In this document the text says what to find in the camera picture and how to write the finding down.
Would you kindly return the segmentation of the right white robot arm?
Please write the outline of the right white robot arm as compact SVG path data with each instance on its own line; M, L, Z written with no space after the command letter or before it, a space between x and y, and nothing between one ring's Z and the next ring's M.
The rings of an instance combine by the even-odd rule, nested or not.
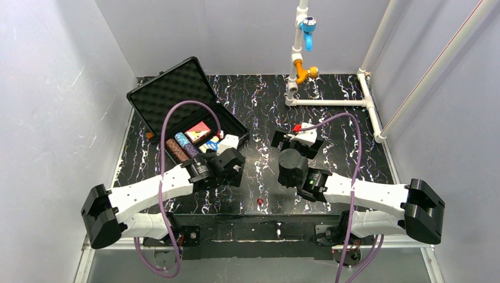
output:
M309 167L323 140L312 130L286 133L276 130L271 146L280 149L278 182L295 188L310 202L353 203L365 212L343 212L336 232L356 238L371 235L407 235L431 245L442 241L445 201L420 179L405 184L357 180Z

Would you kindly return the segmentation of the blue playing card box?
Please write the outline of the blue playing card box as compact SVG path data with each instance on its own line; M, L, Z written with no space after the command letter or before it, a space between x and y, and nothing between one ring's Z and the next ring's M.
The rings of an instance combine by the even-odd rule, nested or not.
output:
M206 153L208 150L218 150L218 144L220 142L220 138L217 136L213 136L210 140L199 146L199 150L202 153Z

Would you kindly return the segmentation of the red playing card box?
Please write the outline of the red playing card box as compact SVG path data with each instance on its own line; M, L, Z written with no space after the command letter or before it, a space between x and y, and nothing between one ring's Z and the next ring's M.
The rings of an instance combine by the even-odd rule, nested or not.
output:
M212 131L210 127L204 122L200 121L193 127L185 131L185 136L192 142L197 143L203 138L205 138Z

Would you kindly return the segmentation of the black foam-lined poker case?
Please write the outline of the black foam-lined poker case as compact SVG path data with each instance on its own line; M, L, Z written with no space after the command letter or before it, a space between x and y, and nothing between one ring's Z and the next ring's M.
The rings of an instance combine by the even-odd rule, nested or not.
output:
M239 146L242 146L249 137L248 128L218 101L196 57L183 60L129 91L127 99L153 135L152 140L156 143L160 142L162 125L169 110L185 100L196 100L206 104L217 118L213 118L205 108L199 105L182 105L169 119L166 127L166 140L174 138L177 133L185 133L201 121L210 128L210 137L216 135L218 126L221 126L224 134L238 136Z

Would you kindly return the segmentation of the purple poker chip stack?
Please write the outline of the purple poker chip stack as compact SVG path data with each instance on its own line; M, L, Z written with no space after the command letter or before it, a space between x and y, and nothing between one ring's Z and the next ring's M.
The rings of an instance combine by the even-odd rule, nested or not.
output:
M192 143L185 144L183 150L189 156L190 159L200 154L200 150Z

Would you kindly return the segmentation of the light blue poker chip stack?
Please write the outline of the light blue poker chip stack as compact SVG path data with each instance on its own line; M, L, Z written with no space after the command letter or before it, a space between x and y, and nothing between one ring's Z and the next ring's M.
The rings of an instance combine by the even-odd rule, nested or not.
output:
M176 133L174 138L181 148L185 148L188 144L191 144L191 141L182 132Z

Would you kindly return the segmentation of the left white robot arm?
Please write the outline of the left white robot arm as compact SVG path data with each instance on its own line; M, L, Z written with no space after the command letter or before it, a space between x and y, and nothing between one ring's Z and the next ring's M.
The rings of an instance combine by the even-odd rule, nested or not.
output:
M81 208L90 245L101 249L121 238L154 238L163 240L174 227L174 221L159 213L142 211L167 199L187 196L222 185L238 187L245 157L234 148L222 153L202 153L176 165L169 171L123 187L92 187Z

